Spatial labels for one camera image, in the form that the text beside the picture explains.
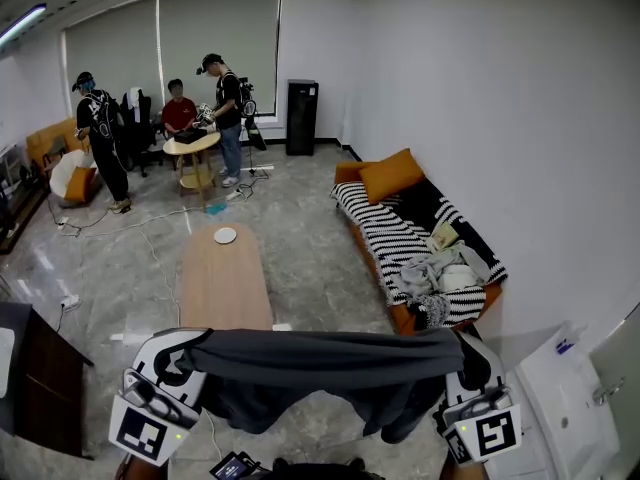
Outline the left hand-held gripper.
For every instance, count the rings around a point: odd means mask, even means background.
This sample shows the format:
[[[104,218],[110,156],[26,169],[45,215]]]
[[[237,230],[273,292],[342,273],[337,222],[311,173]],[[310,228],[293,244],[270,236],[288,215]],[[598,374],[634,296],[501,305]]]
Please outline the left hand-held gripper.
[[[172,328],[142,344],[113,400],[111,443],[154,466],[167,462],[200,419],[207,374],[196,369],[190,353],[212,333]]]

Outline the grey garment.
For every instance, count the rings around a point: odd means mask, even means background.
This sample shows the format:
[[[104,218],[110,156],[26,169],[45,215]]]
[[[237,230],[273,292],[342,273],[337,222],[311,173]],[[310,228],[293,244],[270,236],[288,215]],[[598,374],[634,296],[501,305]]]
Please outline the grey garment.
[[[215,330],[187,345],[176,366],[206,374],[199,402],[232,428],[262,434],[291,406],[324,391],[351,404],[363,435],[397,444],[463,360],[449,329],[416,336]]]

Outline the striped black white sofa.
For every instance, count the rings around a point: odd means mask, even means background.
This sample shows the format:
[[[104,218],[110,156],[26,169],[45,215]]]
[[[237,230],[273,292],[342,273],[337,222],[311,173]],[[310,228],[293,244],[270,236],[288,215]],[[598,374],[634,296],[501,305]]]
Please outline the striped black white sofa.
[[[499,298],[508,274],[504,265],[458,209],[428,180],[377,203],[368,202],[359,170],[369,162],[340,163],[336,167],[331,197],[345,215],[365,261],[384,295],[396,332],[411,335],[415,317],[408,311],[408,296],[400,292],[392,276],[416,255],[427,252],[427,238],[443,222],[449,222],[468,247],[491,269],[485,286],[445,293],[450,314],[443,327],[462,329],[483,316]]]

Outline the speckled black white garment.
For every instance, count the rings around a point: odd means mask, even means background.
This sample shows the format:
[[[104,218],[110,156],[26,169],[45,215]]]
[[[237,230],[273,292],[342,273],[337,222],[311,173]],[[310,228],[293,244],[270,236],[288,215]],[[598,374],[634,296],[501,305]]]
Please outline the speckled black white garment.
[[[441,294],[433,294],[410,301],[407,308],[415,317],[414,329],[422,331],[444,326],[450,314],[450,301]]]

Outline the black screen device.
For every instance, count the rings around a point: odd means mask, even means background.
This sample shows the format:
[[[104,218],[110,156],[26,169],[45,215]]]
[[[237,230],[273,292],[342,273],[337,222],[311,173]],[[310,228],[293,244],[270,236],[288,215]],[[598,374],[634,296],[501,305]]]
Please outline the black screen device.
[[[209,471],[209,474],[215,480],[241,480],[259,469],[260,463],[254,461],[246,452],[230,452]]]

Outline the light grey clothes pile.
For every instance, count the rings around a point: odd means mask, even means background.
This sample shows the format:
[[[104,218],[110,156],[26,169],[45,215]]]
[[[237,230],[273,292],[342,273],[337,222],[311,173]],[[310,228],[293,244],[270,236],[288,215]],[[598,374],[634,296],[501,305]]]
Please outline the light grey clothes pile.
[[[439,289],[438,278],[448,265],[468,265],[484,282],[491,277],[491,269],[484,259],[464,242],[433,253],[418,255],[400,267],[392,276],[397,289],[415,300],[433,294],[444,294]]]

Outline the dark wooden cabinet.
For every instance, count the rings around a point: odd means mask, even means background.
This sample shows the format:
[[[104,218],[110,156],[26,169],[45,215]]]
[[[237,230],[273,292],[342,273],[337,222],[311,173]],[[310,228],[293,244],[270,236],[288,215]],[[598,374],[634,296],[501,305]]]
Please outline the dark wooden cabinet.
[[[84,368],[92,365],[33,306],[0,302],[0,430],[83,458]]]

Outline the pale illustrated book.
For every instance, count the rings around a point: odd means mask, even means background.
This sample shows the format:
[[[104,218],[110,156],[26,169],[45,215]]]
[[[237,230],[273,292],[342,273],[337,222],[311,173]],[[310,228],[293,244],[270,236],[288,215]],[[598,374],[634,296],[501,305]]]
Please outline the pale illustrated book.
[[[433,251],[441,251],[454,244],[459,234],[449,222],[439,224],[431,233],[430,247]]]

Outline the frosted glass door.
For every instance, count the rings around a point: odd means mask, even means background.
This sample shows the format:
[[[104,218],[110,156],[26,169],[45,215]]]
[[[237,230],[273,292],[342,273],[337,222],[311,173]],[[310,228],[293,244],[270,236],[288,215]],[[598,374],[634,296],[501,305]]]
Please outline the frosted glass door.
[[[624,386],[604,404],[619,440],[604,480],[640,480],[640,303],[590,357],[601,386],[625,378]]]

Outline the small orange cushion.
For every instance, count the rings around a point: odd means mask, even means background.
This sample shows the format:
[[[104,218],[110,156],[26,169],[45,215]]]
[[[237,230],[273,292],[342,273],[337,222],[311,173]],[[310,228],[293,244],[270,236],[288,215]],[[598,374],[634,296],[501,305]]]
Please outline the small orange cushion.
[[[94,167],[76,167],[67,183],[64,199],[71,203],[86,203],[95,174]]]

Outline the large orange cushion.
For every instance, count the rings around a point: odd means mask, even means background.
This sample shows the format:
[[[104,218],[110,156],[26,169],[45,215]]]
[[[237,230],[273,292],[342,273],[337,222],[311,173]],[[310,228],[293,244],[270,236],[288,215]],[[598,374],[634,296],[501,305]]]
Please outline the large orange cushion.
[[[368,202],[377,204],[425,178],[409,148],[359,170]]]

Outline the round wooden side table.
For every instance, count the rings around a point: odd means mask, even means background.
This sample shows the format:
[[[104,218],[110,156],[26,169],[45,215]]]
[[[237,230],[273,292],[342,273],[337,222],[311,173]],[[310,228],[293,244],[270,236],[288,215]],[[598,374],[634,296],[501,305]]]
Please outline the round wooden side table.
[[[209,150],[220,141],[219,132],[210,132],[189,143],[171,138],[163,145],[163,152],[176,160],[179,191],[195,191],[199,195],[202,211],[206,211],[205,190],[216,186]]]

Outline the white shell chair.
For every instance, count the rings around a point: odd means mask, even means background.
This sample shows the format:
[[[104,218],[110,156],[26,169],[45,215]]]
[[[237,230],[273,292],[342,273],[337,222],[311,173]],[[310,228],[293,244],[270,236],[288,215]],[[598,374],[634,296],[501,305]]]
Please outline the white shell chair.
[[[90,188],[89,199],[86,203],[71,203],[64,199],[66,186],[76,167],[94,167],[96,174]],[[97,164],[91,152],[83,150],[73,150],[65,153],[60,161],[54,166],[49,178],[50,190],[56,204],[62,208],[85,206],[89,204],[102,187],[102,177],[100,176]]]

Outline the black oval bag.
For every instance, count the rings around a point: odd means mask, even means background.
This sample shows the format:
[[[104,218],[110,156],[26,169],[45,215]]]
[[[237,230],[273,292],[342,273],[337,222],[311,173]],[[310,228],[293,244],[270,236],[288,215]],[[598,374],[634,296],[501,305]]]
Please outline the black oval bag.
[[[262,137],[253,116],[245,118],[245,130],[251,147],[254,147],[259,151],[265,151],[267,149],[265,140]]]

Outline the ceiling strip light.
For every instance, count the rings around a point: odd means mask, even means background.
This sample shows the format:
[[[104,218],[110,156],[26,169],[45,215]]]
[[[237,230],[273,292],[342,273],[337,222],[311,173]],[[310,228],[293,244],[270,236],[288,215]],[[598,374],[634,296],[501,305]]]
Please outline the ceiling strip light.
[[[0,33],[0,49],[16,39],[19,34],[34,23],[46,9],[47,5],[45,3],[37,4],[12,22],[7,29]]]

